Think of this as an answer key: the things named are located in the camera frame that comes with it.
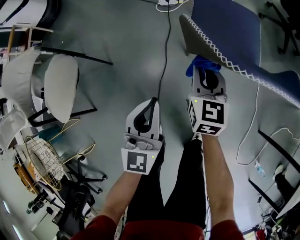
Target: blue chair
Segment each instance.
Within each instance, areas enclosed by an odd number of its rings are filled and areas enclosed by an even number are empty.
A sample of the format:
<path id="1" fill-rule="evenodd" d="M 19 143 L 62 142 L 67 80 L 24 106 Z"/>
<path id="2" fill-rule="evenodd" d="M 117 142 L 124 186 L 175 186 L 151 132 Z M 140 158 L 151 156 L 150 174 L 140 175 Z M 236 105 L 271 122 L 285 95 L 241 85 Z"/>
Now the blue chair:
<path id="1" fill-rule="evenodd" d="M 260 67 L 259 17 L 232 0 L 194 0 L 192 16 L 180 16 L 188 53 L 203 56 L 283 96 L 300 108 L 300 76 Z"/>

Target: red sleeve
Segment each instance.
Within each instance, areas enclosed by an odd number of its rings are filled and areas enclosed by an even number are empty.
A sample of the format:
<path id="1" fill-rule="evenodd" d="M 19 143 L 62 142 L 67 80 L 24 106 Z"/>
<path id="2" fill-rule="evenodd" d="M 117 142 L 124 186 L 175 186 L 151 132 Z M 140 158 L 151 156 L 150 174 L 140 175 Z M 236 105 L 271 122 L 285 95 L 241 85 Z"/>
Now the red sleeve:
<path id="1" fill-rule="evenodd" d="M 117 226 L 107 216 L 95 217 L 89 225 L 78 232 L 71 240 L 113 240 Z"/>
<path id="2" fill-rule="evenodd" d="M 226 220 L 213 226 L 210 233 L 210 240 L 243 240 L 243 234 L 235 221 Z"/>

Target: power strip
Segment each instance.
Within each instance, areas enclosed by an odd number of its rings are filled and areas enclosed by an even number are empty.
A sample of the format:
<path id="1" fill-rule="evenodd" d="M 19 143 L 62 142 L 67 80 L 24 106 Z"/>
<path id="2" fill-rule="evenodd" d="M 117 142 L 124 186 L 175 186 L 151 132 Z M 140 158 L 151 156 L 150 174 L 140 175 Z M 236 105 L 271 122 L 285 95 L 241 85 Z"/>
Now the power strip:
<path id="1" fill-rule="evenodd" d="M 177 3 L 178 3 L 178 0 L 169 0 L 170 5 L 174 5 L 174 4 L 177 4 Z M 158 0 L 158 4 L 168 6 L 168 2 L 166 0 Z"/>

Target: blue upholstery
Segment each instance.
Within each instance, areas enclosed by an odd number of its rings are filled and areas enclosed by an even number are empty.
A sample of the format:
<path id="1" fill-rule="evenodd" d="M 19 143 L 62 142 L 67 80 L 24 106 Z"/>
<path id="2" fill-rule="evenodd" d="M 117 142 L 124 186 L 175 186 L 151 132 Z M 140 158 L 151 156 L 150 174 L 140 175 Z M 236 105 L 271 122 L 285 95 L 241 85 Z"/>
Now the blue upholstery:
<path id="1" fill-rule="evenodd" d="M 213 60 L 218 56 L 223 66 L 300 108 L 299 75 L 294 71 L 273 74 L 260 67 L 261 26 L 256 14 L 232 0 L 194 0 L 192 17 L 184 17 L 205 41 L 205 47 L 213 49 L 215 58 L 202 53 L 203 57 Z"/>

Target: shoe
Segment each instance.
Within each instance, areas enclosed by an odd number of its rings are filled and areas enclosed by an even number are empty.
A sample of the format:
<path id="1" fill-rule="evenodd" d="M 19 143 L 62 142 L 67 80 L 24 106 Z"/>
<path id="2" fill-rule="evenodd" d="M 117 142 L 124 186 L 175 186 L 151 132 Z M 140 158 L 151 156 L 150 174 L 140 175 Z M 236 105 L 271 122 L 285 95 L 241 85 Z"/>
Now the shoe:
<path id="1" fill-rule="evenodd" d="M 201 133 L 194 133 L 192 140 L 200 140 L 202 142 Z"/>
<path id="2" fill-rule="evenodd" d="M 282 164 L 279 164 L 279 165 L 277 166 L 276 170 L 275 170 L 274 175 L 273 175 L 273 180 L 275 181 L 275 177 L 276 177 L 278 174 L 282 173 L 283 171 L 284 171 L 284 166 L 283 166 Z"/>

